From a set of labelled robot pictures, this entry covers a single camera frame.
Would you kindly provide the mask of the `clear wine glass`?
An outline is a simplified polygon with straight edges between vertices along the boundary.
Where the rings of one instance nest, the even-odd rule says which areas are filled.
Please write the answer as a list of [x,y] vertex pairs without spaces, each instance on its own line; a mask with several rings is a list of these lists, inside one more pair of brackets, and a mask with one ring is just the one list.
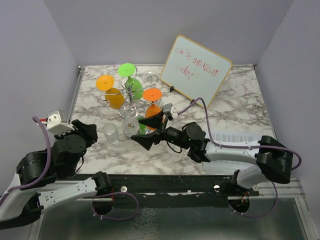
[[102,128],[102,133],[110,144],[117,144],[120,140],[118,128],[113,123],[105,124]]
[[145,83],[155,84],[159,80],[159,74],[155,70],[146,70],[141,75],[141,79]]
[[119,109],[119,114],[124,118],[122,122],[123,134],[130,139],[139,132],[140,124],[137,120],[139,114],[137,107],[131,103],[124,103]]

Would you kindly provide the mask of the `orange wine glass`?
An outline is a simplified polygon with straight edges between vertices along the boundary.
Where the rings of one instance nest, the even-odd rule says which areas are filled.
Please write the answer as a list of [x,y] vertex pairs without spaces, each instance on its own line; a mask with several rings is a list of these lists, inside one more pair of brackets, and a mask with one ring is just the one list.
[[125,98],[119,89],[115,88],[116,79],[108,74],[99,76],[96,79],[96,88],[102,91],[97,98],[97,104],[100,107],[110,107],[119,110],[125,103]]
[[161,111],[161,108],[159,107],[159,101],[162,99],[162,96],[163,93],[158,88],[148,88],[143,92],[143,99],[150,103],[145,112],[145,118],[152,117]]

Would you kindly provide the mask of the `green wine glass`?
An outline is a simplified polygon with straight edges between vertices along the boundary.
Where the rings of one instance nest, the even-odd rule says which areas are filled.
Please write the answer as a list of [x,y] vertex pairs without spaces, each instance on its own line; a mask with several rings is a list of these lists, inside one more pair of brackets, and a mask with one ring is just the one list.
[[131,87],[133,100],[137,101],[143,97],[143,87],[139,80],[136,79],[137,68],[132,63],[124,63],[118,68],[118,75],[127,78],[124,86]]

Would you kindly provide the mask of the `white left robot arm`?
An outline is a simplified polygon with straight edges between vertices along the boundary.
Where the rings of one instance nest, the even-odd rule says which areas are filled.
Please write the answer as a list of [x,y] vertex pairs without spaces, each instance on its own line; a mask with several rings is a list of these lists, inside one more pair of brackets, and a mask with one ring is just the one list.
[[48,193],[43,187],[57,180],[76,175],[78,162],[87,149],[98,141],[97,125],[73,120],[60,126],[70,127],[70,132],[55,136],[50,143],[48,121],[33,116],[45,138],[46,149],[25,155],[16,167],[13,180],[0,197],[1,230],[19,228],[36,222],[46,211],[68,201],[83,197],[106,197],[112,193],[112,185],[105,172],[99,171],[75,184]]

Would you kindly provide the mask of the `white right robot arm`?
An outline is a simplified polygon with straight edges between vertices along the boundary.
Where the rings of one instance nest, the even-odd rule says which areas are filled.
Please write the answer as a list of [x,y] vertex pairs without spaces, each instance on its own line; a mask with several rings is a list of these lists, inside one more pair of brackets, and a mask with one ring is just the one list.
[[154,128],[149,134],[135,134],[130,138],[146,150],[161,141],[188,151],[187,155],[197,163],[233,161],[249,163],[250,167],[233,173],[229,189],[240,196],[252,186],[266,181],[288,184],[291,181],[293,154],[271,136],[260,140],[236,142],[212,142],[196,122],[187,123],[182,129],[167,126],[169,117],[160,112],[139,120],[140,124]]

